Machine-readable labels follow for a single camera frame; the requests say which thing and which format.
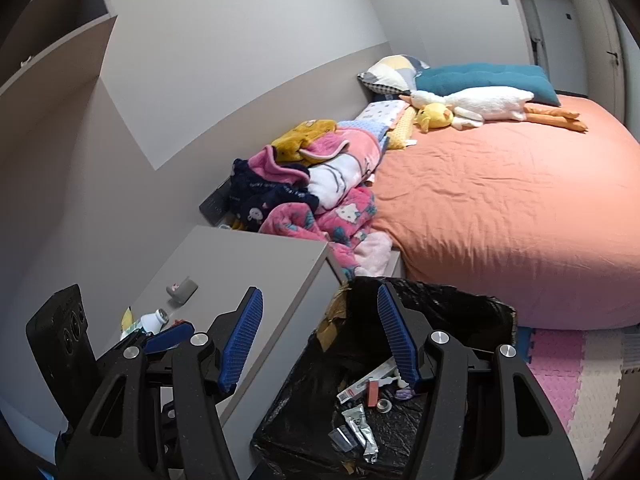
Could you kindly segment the pink rectangular box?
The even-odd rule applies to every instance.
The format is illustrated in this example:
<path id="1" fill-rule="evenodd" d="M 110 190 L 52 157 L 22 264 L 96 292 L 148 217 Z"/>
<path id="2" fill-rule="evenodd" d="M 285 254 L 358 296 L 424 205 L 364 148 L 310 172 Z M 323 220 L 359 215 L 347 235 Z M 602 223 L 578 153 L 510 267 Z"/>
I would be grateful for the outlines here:
<path id="1" fill-rule="evenodd" d="M 367 407 L 376 408 L 378 406 L 378 390 L 380 385 L 377 379 L 370 379 L 367 386 Z"/>

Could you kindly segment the grey tape roll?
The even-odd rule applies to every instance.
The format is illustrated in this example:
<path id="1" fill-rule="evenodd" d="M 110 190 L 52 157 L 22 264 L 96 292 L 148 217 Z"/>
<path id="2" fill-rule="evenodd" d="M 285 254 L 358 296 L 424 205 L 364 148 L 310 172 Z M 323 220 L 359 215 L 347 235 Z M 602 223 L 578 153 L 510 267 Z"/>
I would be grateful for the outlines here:
<path id="1" fill-rule="evenodd" d="M 378 410 L 379 413 L 382 413 L 382 414 L 389 413 L 392 407 L 393 407 L 393 404 L 388 399 L 380 399 L 376 404 L 376 409 Z"/>

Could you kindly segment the purple plastic bag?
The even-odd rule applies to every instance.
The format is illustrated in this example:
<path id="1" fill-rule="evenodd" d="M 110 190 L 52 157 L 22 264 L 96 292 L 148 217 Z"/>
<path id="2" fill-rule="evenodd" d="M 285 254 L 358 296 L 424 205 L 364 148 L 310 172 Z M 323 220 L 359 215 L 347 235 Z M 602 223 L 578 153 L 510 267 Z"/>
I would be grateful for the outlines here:
<path id="1" fill-rule="evenodd" d="M 405 386 L 396 390 L 396 392 L 394 393 L 394 398 L 398 401 L 408 401 L 415 395 L 416 393 L 414 392 L 413 388 Z"/>

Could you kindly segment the white AD milk bottle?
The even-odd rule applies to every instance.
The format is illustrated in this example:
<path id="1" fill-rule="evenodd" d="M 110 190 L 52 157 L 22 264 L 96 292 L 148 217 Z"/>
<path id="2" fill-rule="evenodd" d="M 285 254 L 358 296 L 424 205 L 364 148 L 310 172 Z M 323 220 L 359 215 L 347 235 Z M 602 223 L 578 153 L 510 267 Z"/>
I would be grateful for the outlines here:
<path id="1" fill-rule="evenodd" d="M 126 330 L 122 331 L 122 338 L 127 337 L 136 330 L 143 330 L 146 334 L 157 335 L 168 321 L 168 314 L 163 309 L 157 309 L 135 320 Z"/>

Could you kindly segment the yellow snack wrapper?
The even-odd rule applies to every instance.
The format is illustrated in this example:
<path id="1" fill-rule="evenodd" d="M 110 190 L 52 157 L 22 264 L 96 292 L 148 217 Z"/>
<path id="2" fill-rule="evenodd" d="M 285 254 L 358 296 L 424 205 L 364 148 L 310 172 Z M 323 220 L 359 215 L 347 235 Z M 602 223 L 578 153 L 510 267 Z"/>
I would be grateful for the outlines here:
<path id="1" fill-rule="evenodd" d="M 126 330 L 128 330 L 128 328 L 134 324 L 134 315 L 132 314 L 132 310 L 130 307 L 128 307 L 124 314 L 122 315 L 122 319 L 120 320 L 120 329 L 123 332 L 126 332 Z"/>

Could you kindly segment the white toothpaste box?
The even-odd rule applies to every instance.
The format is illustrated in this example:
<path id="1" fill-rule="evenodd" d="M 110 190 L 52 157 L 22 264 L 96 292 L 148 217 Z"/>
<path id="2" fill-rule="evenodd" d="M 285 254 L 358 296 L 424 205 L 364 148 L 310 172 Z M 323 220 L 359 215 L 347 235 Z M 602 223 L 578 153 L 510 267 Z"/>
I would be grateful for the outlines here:
<path id="1" fill-rule="evenodd" d="M 398 368 L 394 358 L 389 358 L 379 365 L 370 373 L 365 374 L 363 378 L 343 389 L 337 396 L 336 400 L 339 404 L 346 404 L 361 398 L 367 392 L 368 381 L 377 379 L 380 387 L 388 386 L 399 377 Z"/>

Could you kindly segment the grey phone stand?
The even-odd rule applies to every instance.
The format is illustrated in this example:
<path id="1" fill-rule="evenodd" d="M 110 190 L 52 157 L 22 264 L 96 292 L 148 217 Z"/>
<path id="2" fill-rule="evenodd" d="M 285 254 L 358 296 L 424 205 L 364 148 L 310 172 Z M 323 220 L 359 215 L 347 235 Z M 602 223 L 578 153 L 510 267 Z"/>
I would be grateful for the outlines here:
<path id="1" fill-rule="evenodd" d="M 170 300 L 179 306 L 183 306 L 197 290 L 198 284 L 188 276 L 180 283 L 175 283 L 166 287 L 166 292 L 168 293 Z"/>

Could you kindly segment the grey bedside table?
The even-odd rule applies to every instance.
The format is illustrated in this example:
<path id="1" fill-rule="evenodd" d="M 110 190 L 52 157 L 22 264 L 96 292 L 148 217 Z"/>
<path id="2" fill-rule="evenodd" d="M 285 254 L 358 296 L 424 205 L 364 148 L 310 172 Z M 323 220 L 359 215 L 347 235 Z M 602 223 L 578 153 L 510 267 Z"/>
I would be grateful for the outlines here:
<path id="1" fill-rule="evenodd" d="M 166 287 L 187 276 L 198 290 L 179 306 Z M 250 286 L 262 291 L 262 322 L 235 394 L 217 406 L 240 478 L 257 467 L 250 440 L 345 282 L 326 243 L 197 226 L 132 305 L 136 315 L 164 309 L 204 332 L 234 310 Z"/>

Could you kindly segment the silver tube in bin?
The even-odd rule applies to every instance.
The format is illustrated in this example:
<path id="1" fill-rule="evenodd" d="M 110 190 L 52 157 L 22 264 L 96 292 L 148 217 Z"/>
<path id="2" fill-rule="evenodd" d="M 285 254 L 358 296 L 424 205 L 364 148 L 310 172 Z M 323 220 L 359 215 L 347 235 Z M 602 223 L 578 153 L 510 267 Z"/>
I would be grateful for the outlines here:
<path id="1" fill-rule="evenodd" d="M 368 464 L 374 464 L 378 460 L 378 444 L 375 441 L 373 431 L 367 421 L 366 411 L 362 404 L 354 408 L 342 411 L 347 426 L 352 430 L 358 443 L 362 447 L 363 459 Z"/>

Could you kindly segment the clear plastic cup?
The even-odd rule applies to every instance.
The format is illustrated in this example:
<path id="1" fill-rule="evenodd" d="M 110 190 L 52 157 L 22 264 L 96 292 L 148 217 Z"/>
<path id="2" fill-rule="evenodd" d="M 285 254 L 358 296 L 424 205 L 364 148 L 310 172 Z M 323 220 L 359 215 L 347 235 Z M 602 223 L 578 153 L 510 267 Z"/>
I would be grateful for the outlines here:
<path id="1" fill-rule="evenodd" d="M 334 448 L 341 453 L 349 453 L 356 450 L 359 442 L 346 425 L 338 426 L 328 433 L 328 437 Z"/>

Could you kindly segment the pink white foam mat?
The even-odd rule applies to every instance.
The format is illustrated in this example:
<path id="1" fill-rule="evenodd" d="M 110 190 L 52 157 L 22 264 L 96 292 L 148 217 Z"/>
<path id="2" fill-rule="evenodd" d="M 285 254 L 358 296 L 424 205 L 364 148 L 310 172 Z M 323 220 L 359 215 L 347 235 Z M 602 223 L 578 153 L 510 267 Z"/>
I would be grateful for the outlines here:
<path id="1" fill-rule="evenodd" d="M 582 476 L 604 479 L 639 419 L 639 329 L 518 329 L 518 354 L 559 416 Z"/>

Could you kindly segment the navy patterned pajamas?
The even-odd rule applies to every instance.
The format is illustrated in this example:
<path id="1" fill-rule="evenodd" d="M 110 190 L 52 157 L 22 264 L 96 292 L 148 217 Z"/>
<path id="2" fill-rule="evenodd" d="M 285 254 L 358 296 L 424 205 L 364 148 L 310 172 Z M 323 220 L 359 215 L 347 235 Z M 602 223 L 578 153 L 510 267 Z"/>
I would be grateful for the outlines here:
<path id="1" fill-rule="evenodd" d="M 246 159 L 232 165 L 229 209 L 247 231 L 257 232 L 274 208 L 282 204 L 303 203 L 312 212 L 319 206 L 309 192 L 310 174 L 302 165 L 252 166 Z"/>

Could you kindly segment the orange bed cover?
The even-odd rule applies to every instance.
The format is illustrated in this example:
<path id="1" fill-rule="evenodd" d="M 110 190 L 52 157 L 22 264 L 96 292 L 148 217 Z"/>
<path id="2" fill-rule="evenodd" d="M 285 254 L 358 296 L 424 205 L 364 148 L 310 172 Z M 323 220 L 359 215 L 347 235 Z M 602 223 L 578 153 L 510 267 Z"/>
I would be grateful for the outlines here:
<path id="1" fill-rule="evenodd" d="M 375 229 L 410 278 L 494 296 L 521 324 L 639 321 L 639 145 L 596 102 L 563 96 L 587 131 L 494 122 L 419 134 L 375 175 Z"/>

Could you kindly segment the pink cartoon blanket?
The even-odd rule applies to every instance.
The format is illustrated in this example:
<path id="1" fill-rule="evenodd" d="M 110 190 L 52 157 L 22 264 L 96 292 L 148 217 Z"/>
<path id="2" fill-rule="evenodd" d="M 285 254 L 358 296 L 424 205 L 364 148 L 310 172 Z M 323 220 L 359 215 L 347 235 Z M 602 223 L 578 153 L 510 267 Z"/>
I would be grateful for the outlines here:
<path id="1" fill-rule="evenodd" d="M 392 241 L 372 229 L 378 208 L 367 180 L 386 150 L 386 130 L 379 122 L 338 122 L 334 132 L 299 151 L 300 162 L 277 162 L 271 144 L 247 159 L 259 167 L 274 162 L 306 167 L 308 190 L 319 199 L 315 212 L 303 203 L 277 206 L 257 232 L 327 242 L 348 278 L 382 275 L 390 262 Z"/>

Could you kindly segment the yellow garment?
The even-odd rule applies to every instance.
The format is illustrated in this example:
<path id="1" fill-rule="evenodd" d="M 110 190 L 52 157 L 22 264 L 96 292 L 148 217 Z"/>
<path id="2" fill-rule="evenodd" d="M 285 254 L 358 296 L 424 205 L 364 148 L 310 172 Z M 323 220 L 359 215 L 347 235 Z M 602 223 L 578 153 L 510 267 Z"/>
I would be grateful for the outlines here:
<path id="1" fill-rule="evenodd" d="M 337 122 L 333 119 L 311 119 L 301 122 L 271 142 L 277 162 L 300 162 L 302 148 L 309 148 L 315 140 L 334 132 Z"/>

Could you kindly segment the yellow duck plush toy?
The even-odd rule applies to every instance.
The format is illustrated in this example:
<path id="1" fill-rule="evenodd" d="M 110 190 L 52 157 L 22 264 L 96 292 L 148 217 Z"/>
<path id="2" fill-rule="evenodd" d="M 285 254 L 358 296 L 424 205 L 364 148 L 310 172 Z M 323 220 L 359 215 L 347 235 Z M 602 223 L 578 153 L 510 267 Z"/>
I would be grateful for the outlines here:
<path id="1" fill-rule="evenodd" d="M 431 103 L 421 107 L 414 118 L 414 123 L 424 133 L 432 129 L 447 128 L 453 121 L 454 114 L 442 103 Z"/>

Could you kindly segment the dotted white pillow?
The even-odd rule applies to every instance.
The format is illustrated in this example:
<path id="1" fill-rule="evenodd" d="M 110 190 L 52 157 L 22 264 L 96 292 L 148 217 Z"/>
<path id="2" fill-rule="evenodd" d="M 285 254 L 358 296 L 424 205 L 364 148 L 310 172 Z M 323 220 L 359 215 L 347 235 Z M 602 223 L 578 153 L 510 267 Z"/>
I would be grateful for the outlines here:
<path id="1" fill-rule="evenodd" d="M 403 100 L 385 100 L 369 103 L 356 117 L 357 120 L 379 122 L 389 129 L 396 127 L 409 104 Z"/>

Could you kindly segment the white goose plush toy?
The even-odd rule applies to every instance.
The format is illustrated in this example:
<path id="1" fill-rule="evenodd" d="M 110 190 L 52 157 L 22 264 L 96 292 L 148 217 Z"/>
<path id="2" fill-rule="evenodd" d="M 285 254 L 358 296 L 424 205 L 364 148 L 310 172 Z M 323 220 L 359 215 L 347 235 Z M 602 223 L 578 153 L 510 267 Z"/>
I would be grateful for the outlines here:
<path id="1" fill-rule="evenodd" d="M 445 104 L 454 114 L 449 127 L 459 131 L 480 128 L 486 122 L 531 122 L 578 133 L 588 131 L 578 112 L 536 104 L 532 92 L 512 87 L 467 88 L 449 96 L 416 90 L 399 97 L 413 106 L 416 114 L 427 104 Z"/>

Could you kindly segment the patchwork pillow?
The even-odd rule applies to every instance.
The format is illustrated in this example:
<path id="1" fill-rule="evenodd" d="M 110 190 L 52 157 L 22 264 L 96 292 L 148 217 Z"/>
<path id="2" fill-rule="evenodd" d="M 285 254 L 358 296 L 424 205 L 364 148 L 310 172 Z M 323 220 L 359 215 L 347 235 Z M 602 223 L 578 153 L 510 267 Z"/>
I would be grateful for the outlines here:
<path id="1" fill-rule="evenodd" d="M 381 58 L 364 72 L 357 75 L 363 87 L 383 96 L 399 96 L 416 90 L 416 78 L 428 66 L 420 58 L 393 54 Z"/>

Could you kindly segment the teal long cushion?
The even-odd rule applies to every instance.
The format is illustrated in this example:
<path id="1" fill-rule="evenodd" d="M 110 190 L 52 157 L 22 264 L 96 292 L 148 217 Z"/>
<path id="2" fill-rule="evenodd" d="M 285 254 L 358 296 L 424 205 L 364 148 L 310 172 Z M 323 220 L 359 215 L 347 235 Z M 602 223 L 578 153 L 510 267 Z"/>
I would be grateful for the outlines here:
<path id="1" fill-rule="evenodd" d="M 416 88 L 448 96 L 467 88 L 512 87 L 532 92 L 538 104 L 559 106 L 546 72 L 538 65 L 470 63 L 431 67 L 416 77 Z"/>

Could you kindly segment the white door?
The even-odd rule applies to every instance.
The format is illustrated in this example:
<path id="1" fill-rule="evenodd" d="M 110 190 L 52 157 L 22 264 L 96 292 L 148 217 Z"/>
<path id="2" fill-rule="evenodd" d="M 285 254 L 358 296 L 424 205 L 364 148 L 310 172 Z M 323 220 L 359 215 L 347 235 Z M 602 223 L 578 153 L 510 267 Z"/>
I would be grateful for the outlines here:
<path id="1" fill-rule="evenodd" d="M 532 38 L 556 91 L 585 96 L 625 118 L 620 34 L 608 0 L 529 0 Z"/>

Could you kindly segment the wall shelf unit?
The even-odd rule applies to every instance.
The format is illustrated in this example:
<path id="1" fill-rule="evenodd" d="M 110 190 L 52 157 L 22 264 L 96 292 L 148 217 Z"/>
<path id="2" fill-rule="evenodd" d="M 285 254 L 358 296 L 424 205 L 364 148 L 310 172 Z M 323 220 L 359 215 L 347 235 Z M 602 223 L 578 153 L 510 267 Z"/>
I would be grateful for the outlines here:
<path id="1" fill-rule="evenodd" d="M 2 145 L 100 76 L 116 18 L 110 0 L 29 0 L 1 43 Z"/>

